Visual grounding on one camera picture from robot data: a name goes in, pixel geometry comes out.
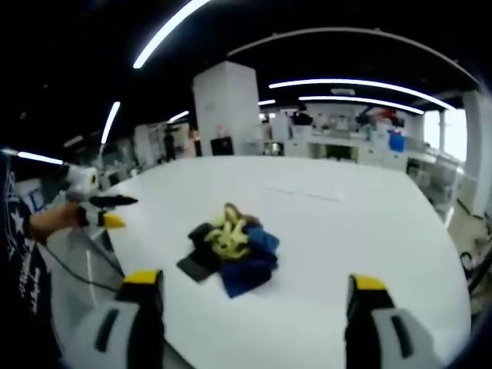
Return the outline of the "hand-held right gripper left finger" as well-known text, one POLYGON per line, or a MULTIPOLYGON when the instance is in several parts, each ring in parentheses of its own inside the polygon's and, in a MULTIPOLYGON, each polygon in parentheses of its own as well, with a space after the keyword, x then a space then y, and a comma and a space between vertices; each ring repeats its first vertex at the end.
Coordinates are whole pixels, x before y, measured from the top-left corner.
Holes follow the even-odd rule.
POLYGON ((115 296, 88 313, 65 353, 68 368, 162 368, 165 347, 164 277, 138 271, 115 296))

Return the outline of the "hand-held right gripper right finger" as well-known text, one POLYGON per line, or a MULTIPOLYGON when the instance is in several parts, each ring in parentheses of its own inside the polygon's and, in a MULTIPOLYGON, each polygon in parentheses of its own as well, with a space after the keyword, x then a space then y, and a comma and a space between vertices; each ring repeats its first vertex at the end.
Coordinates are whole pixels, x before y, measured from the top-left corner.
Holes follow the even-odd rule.
POLYGON ((347 368, 442 368, 427 329, 398 308, 383 282, 352 274, 348 279, 347 368))

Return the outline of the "person's left hand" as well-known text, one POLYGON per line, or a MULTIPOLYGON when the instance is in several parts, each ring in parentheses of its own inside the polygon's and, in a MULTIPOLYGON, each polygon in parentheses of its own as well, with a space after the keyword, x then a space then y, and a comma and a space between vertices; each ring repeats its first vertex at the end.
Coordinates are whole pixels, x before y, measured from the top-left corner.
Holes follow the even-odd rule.
POLYGON ((68 202, 52 210, 55 230, 81 226, 84 209, 78 203, 68 202))

